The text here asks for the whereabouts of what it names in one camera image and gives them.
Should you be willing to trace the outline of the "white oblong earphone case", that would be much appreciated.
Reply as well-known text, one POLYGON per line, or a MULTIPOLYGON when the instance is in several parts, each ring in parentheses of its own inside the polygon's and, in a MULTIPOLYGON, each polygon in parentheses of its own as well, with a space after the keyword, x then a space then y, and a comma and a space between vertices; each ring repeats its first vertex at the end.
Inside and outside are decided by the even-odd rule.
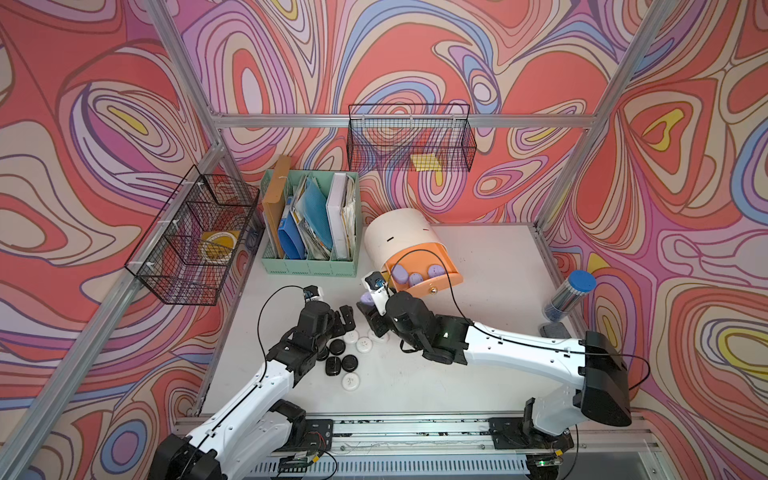
POLYGON ((377 334, 376 332, 374 332, 373 330, 370 330, 370 331, 369 331, 369 338, 370 338, 370 339, 371 339, 373 342, 377 342, 377 343, 387 343, 387 342, 389 341, 390 335, 389 335, 389 333, 388 333, 388 332, 383 332, 381 335, 378 335, 378 334, 377 334))

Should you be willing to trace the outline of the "white three-drawer cabinet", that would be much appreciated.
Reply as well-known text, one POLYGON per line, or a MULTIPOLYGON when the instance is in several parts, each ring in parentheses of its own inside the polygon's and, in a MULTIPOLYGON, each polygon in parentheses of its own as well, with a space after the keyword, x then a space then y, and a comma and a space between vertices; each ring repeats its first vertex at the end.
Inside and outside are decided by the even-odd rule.
POLYGON ((386 271, 385 261, 403 249, 428 242, 443 244, 424 215, 412 208, 378 216, 366 228, 363 240, 374 268, 380 271, 386 271))

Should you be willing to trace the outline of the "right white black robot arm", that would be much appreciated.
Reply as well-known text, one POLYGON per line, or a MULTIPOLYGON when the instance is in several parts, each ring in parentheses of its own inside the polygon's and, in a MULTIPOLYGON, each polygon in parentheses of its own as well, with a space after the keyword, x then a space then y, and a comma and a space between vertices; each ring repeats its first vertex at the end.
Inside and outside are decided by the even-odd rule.
POLYGON ((370 295, 357 303, 377 337, 392 333, 408 352, 443 365, 494 366, 556 380, 559 387, 525 406, 527 428, 558 436, 590 420, 628 427, 629 369, 601 333, 582 339, 514 334, 470 319, 433 313, 407 292, 370 295))

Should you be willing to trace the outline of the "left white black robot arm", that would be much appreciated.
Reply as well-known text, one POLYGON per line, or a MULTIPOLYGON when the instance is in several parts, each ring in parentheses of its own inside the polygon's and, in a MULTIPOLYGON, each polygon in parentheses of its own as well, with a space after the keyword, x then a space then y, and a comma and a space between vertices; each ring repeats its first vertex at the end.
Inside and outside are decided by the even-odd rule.
POLYGON ((265 364, 224 407, 185 436, 157 447, 150 479, 243 479, 273 452, 319 450, 322 435, 286 396, 314 368, 329 341, 354 330, 353 309, 307 300, 297 325, 266 353, 265 364))

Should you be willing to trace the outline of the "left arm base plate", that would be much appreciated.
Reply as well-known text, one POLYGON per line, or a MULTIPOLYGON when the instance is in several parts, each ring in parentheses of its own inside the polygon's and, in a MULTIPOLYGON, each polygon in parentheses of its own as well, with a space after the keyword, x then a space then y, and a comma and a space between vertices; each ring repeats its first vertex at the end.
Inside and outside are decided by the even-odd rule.
POLYGON ((332 419, 298 420, 291 424, 287 442, 280 451, 319 451, 332 446, 334 421, 332 419))

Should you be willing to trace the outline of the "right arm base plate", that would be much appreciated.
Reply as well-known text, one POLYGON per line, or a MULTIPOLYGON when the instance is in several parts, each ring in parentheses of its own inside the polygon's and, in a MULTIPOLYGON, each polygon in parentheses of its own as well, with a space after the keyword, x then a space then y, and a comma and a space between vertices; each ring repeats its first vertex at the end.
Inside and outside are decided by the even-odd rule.
POLYGON ((493 417, 489 433, 496 450, 546 450, 566 452, 574 447, 569 433, 552 436, 540 432, 521 417, 493 417))

